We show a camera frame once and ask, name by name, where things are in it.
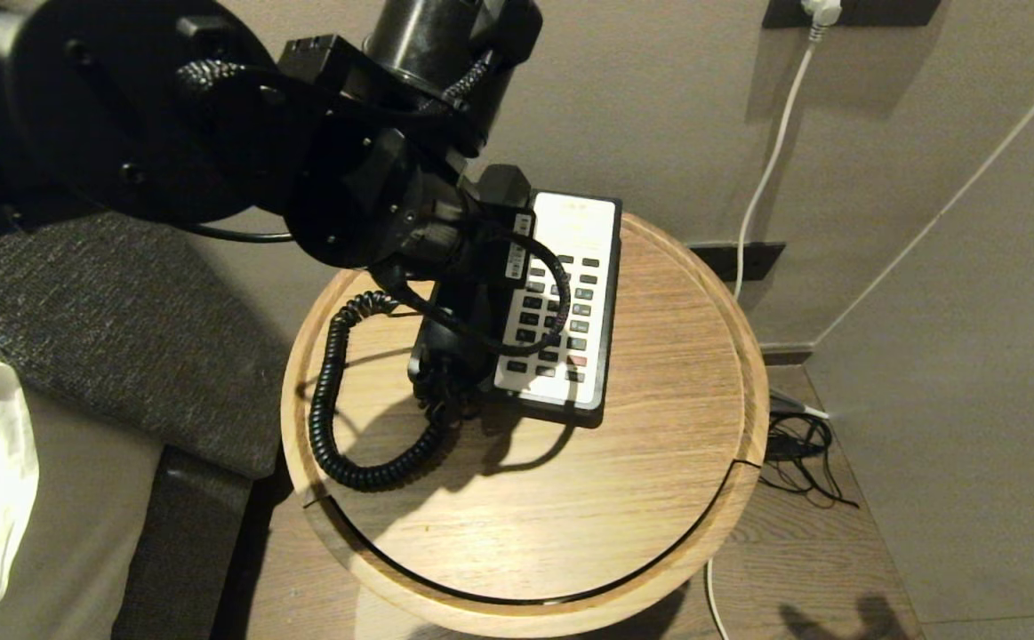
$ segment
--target power outlet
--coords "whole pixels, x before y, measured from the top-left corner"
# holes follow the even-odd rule
[[[785,250],[785,243],[747,243],[746,273],[741,280],[764,280]],[[691,251],[724,282],[737,280],[737,243],[692,244]]]
[[[940,0],[841,0],[838,26],[923,26],[931,22]],[[812,21],[801,8],[801,0],[769,0],[761,26],[790,29]]]

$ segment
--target wall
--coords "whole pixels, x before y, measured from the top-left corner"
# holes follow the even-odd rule
[[[226,0],[273,54],[373,29],[377,0]],[[685,242],[737,237],[804,33],[764,1],[542,0],[545,28],[487,158],[535,186],[618,195]],[[762,343],[810,343],[951,197],[1034,100],[1034,1],[944,0],[922,29],[839,29],[810,68],[796,132],[753,239],[786,240],[743,307]],[[294,332],[330,272],[274,247],[211,251]]]
[[[925,231],[809,371],[929,639],[1034,637],[1034,118]]]

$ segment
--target floor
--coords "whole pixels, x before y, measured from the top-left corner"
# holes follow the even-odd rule
[[[770,384],[819,405],[802,367],[770,368]],[[733,640],[915,640],[923,637],[889,552],[840,447],[830,466],[861,510],[760,485],[714,559],[716,599]],[[363,590],[305,523],[294,497],[272,515],[245,614],[246,637],[281,640],[475,640]],[[582,640],[718,637],[699,572],[678,591]]]

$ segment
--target wooden tabletop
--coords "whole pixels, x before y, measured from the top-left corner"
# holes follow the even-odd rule
[[[442,465],[398,490],[345,489],[310,457],[306,413],[327,321],[376,287],[343,272],[323,293],[288,362],[284,453],[309,522],[364,586],[452,629],[561,635],[642,611],[725,540],[764,451],[757,343],[681,244],[631,215],[621,240],[602,424],[487,406],[460,426]],[[363,465],[394,457],[424,429],[406,377],[419,324],[378,316],[352,333],[335,437]]]

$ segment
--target black cable bundle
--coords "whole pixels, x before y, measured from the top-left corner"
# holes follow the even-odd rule
[[[232,230],[217,230],[216,226],[207,226],[205,224],[186,224],[179,223],[175,224],[178,230],[183,232],[190,232],[190,234],[195,234],[199,236],[204,236],[206,238],[216,238],[217,240],[230,240],[233,243],[250,243],[250,244],[272,244],[272,243],[290,243],[294,242],[292,234],[248,234],[248,232],[233,232]]]
[[[476,88],[481,80],[484,80],[485,74],[489,72],[489,67],[492,65],[492,50],[489,49],[473,62],[473,66],[468,67],[465,75],[460,77],[460,80],[457,80],[451,86],[447,86],[447,89],[442,93],[442,100],[429,98],[426,104],[421,105],[420,113],[440,114],[447,111],[452,104],[456,104],[457,101],[462,100],[462,98],[467,96],[468,92]]]
[[[528,236],[522,236],[516,232],[506,230],[499,224],[491,223],[485,227],[484,235],[479,239],[481,243],[497,242],[497,240],[506,240],[506,242],[516,244],[534,256],[541,258],[544,266],[549,269],[549,273],[552,273],[552,279],[556,283],[557,291],[560,292],[560,308],[557,308],[555,315],[552,316],[552,324],[546,326],[548,331],[541,336],[540,340],[535,341],[533,344],[508,344],[501,340],[493,339],[491,336],[477,331],[477,329],[463,319],[460,319],[460,317],[452,315],[447,309],[423,299],[422,296],[419,296],[418,293],[408,286],[405,272],[397,264],[394,264],[394,261],[372,264],[367,271],[370,271],[374,282],[394,296],[396,300],[399,300],[400,304],[405,304],[406,307],[414,308],[415,311],[427,316],[428,319],[443,325],[449,331],[457,333],[457,335],[465,337],[465,339],[476,341],[477,344],[483,345],[486,352],[496,354],[496,356],[533,356],[534,353],[544,352],[546,347],[549,347],[553,339],[558,339],[560,332],[565,329],[568,313],[573,306],[573,295],[571,295],[571,287],[568,285],[569,275],[565,271],[565,266],[560,263],[560,258],[549,247],[538,243]]]
[[[796,432],[785,423],[789,421],[805,422],[809,425],[804,436]],[[851,499],[845,498],[845,493],[833,478],[832,470],[828,468],[828,448],[833,445],[833,429],[828,426],[824,419],[810,414],[771,414],[769,420],[769,438],[765,443],[765,468],[778,471],[778,478],[783,484],[769,482],[768,479],[760,478],[758,482],[790,493],[809,494],[810,491],[824,495],[832,499],[833,502],[842,502],[852,507],[860,508]],[[817,482],[813,473],[804,465],[805,458],[813,458],[821,455],[821,474],[827,482],[827,489]],[[782,470],[782,462],[792,462],[797,473],[809,485],[798,482]]]
[[[328,477],[343,486],[359,491],[388,489],[403,482],[434,457],[448,432],[447,410],[440,402],[428,402],[428,426],[418,441],[382,465],[362,466],[339,453],[334,441],[334,404],[339,398],[342,370],[346,366],[346,344],[351,329],[377,313],[390,314],[398,308],[398,301],[384,292],[366,292],[355,296],[333,317],[327,333],[327,348],[323,354],[323,368],[314,386],[307,432],[314,462]]]

